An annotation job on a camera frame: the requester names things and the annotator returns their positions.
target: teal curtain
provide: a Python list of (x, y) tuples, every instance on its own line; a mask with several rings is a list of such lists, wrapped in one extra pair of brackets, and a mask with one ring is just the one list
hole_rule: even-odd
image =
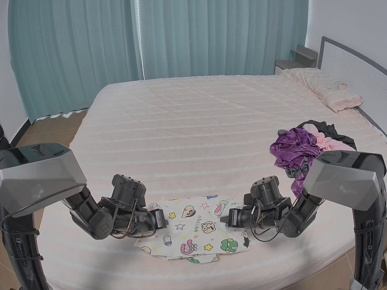
[(139, 0), (146, 79), (267, 75), (305, 45), (308, 0)]
[(104, 86), (143, 78), (135, 0), (9, 0), (8, 35), (31, 122), (88, 108)]

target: purple satin fabric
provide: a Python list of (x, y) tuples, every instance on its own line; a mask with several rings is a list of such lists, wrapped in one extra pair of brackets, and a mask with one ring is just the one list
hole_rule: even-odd
[[(270, 153), (277, 160), (275, 166), (282, 169), (294, 167), (300, 169), (305, 157), (308, 157), (308, 166), (312, 166), (313, 160), (322, 154), (323, 150), (316, 145), (317, 139), (303, 129), (293, 128), (280, 135), (275, 143), (270, 146)], [(302, 192), (302, 183), (308, 172), (302, 173), (291, 186), (294, 195), (298, 197)]]

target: barcode label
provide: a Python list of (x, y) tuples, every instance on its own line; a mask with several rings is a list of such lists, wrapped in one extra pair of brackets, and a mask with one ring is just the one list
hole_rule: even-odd
[(237, 216), (238, 216), (238, 210), (235, 209), (233, 211), (233, 225), (236, 225), (236, 218), (237, 218)]
[(159, 211), (156, 211), (156, 221), (157, 221), (157, 228), (161, 228), (162, 224), (161, 224), (161, 218), (160, 218), (160, 212)]

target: bed sheet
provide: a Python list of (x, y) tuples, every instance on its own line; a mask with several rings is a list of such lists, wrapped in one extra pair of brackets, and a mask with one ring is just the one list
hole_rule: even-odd
[[(145, 184), (147, 204), (215, 194), (242, 201), (254, 181), (270, 175), (278, 176), (282, 195), (294, 200), (293, 180), (274, 166), (269, 146), (278, 129), (309, 119), (334, 123), (339, 134), (354, 138), (359, 151), (387, 157), (387, 144), (355, 109), (335, 114), (284, 75), (108, 85), (70, 148), (96, 201), (111, 195), (117, 173)], [(300, 237), (250, 240), (250, 251), (222, 254), (218, 262), (168, 262), (134, 247), (134, 239), (93, 240), (61, 203), (45, 209), (38, 237), (43, 269), (54, 289), (276, 290), (355, 245), (351, 209), (325, 202)]]

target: pillow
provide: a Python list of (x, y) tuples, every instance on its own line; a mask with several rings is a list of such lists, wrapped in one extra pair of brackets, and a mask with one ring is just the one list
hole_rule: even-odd
[(281, 74), (308, 87), (332, 111), (360, 105), (363, 99), (346, 84), (326, 75), (317, 68), (286, 69)]

